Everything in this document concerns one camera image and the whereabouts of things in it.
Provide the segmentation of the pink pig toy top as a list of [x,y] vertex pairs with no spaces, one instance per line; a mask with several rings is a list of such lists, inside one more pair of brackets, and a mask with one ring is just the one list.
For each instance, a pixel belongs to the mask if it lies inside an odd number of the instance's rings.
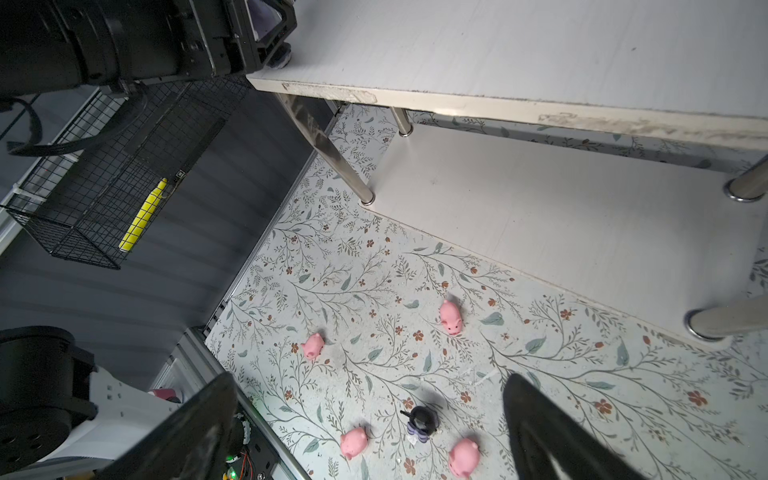
[[439,308],[440,323],[448,335],[461,334],[464,322],[461,310],[456,303],[445,299]]

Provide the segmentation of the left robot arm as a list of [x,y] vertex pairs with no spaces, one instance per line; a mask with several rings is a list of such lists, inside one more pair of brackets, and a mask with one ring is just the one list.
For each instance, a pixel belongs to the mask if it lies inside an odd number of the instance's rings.
[[[290,57],[289,1],[5,1],[1,107],[33,165],[1,213],[57,260],[117,272],[245,97]],[[182,398],[116,379],[72,333],[1,333],[1,472],[118,459]]]

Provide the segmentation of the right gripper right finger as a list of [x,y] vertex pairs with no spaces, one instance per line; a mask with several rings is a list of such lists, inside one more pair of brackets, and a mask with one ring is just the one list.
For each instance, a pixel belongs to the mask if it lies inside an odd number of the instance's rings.
[[502,400],[520,479],[556,479],[554,463],[572,479],[642,477],[521,375],[509,376]]

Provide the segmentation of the pink tape roll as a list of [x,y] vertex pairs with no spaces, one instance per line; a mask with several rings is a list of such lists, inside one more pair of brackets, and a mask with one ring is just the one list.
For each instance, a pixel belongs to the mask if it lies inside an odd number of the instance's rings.
[[181,404],[183,402],[183,396],[172,388],[152,389],[149,390],[148,393],[171,403]]

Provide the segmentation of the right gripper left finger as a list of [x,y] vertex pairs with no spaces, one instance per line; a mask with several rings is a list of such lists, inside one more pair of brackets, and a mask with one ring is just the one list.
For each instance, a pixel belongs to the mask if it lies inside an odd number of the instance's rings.
[[98,479],[220,479],[238,406],[234,377],[222,373]]

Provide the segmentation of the black purple toy near markers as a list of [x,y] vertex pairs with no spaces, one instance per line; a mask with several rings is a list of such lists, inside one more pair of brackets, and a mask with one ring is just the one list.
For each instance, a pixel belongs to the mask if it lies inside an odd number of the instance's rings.
[[430,408],[415,406],[409,411],[401,410],[407,418],[407,433],[420,443],[427,443],[439,428],[437,414]]

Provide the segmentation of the white two-tier shelf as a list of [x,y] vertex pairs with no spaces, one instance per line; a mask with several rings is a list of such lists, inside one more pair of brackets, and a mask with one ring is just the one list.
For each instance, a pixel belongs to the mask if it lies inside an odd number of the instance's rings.
[[763,1],[302,1],[291,63],[250,76],[390,108],[373,212],[639,319],[725,346],[767,325],[744,299],[767,164],[724,173],[411,126],[409,110],[753,150],[767,147]]

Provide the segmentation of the pink pig toy bottom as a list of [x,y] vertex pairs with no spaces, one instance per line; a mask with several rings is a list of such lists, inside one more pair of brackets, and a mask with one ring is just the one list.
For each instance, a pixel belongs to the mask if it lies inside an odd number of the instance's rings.
[[361,454],[368,446],[368,435],[364,427],[354,428],[340,438],[340,449],[346,460]]

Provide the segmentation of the pink pig toy left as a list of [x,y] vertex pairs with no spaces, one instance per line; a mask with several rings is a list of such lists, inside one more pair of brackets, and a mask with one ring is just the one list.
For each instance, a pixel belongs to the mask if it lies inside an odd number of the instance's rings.
[[306,342],[301,344],[304,357],[314,362],[322,353],[325,340],[319,332],[312,334]]

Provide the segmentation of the pink pig toy centre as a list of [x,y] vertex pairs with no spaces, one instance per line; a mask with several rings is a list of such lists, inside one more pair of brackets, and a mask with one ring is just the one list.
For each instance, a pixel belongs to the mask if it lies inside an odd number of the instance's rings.
[[449,452],[449,470],[460,479],[468,479],[480,461],[478,444],[470,438],[458,441]]

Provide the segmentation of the pink pig toy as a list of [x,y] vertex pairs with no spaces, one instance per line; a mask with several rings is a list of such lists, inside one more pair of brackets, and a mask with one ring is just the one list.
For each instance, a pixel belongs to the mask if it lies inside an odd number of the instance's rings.
[[325,340],[319,332],[312,334],[306,342],[301,344],[304,357],[314,362],[322,353]]
[[368,435],[364,427],[354,428],[340,438],[340,449],[346,460],[361,454],[368,446]]
[[448,335],[461,334],[464,322],[461,310],[456,303],[445,299],[439,308],[440,323]]
[[468,479],[480,461],[478,444],[470,438],[458,441],[449,452],[449,470],[460,479]]

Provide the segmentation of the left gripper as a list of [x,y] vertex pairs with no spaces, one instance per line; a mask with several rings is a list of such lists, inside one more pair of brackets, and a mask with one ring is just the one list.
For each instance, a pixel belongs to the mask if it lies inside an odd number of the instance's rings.
[[294,3],[264,2],[280,14],[281,22],[267,37],[257,39],[246,1],[176,1],[179,74],[184,78],[250,74],[284,59],[290,52],[287,38],[297,27]]

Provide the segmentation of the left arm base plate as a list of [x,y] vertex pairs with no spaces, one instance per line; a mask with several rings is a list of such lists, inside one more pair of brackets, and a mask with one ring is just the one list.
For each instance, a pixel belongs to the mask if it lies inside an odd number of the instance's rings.
[[226,443],[222,478],[272,479],[278,464],[279,456],[264,435],[244,414],[236,413]]

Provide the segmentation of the yellow marker in basket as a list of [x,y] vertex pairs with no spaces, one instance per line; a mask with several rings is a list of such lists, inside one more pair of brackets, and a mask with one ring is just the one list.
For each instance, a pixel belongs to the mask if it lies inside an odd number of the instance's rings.
[[155,211],[158,209],[161,201],[163,200],[163,194],[167,185],[168,180],[163,178],[147,195],[142,206],[139,208],[137,214],[132,220],[131,225],[119,243],[120,251],[130,252],[138,243],[142,234],[144,233],[144,230],[149,225]]

